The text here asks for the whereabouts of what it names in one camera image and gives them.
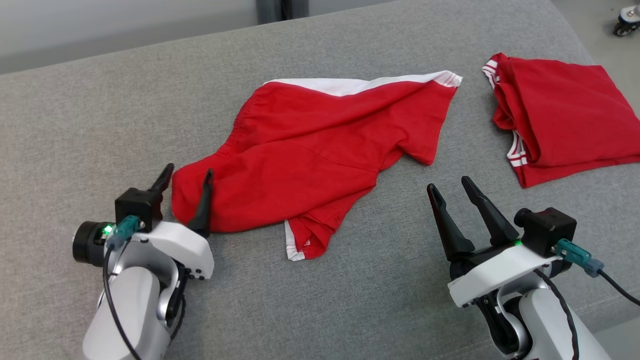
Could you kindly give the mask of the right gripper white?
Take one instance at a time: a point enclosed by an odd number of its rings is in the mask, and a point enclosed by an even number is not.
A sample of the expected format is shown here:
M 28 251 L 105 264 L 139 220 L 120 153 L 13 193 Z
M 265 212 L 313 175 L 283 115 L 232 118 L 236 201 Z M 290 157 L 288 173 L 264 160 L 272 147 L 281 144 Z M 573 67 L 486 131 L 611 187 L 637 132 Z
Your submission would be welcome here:
M 493 247 L 512 244 L 519 239 L 519 232 L 505 218 L 494 203 L 477 187 L 469 176 L 461 178 L 462 187 L 470 202 L 480 212 L 480 216 L 490 234 Z M 461 260 L 476 250 L 451 218 L 447 203 L 434 183 L 427 185 L 427 194 L 438 228 L 445 257 L 449 265 L 451 281 L 448 291 L 458 308 L 471 305 L 476 299 L 498 290 L 499 296 L 519 293 L 526 294 L 535 289 L 546 289 L 543 280 L 535 270 L 550 276 L 553 262 L 562 261 L 560 256 L 544 258 L 523 244 L 508 247 L 492 258 L 473 268 Z

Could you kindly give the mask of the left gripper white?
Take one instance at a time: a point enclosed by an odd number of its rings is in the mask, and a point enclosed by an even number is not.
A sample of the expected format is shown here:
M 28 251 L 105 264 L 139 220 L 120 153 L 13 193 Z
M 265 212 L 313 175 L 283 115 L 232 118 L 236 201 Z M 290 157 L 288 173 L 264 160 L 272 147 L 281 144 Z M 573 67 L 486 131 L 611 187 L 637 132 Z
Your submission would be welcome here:
M 148 204 L 163 202 L 175 165 L 169 162 L 147 189 Z M 150 232 L 138 230 L 130 241 L 130 266 L 144 267 L 160 281 L 178 281 L 178 263 L 194 273 L 197 280 L 210 280 L 215 261 L 206 238 L 211 235 L 211 203 L 213 200 L 213 169 L 208 169 L 201 187 L 195 214 L 187 223 L 160 221 Z

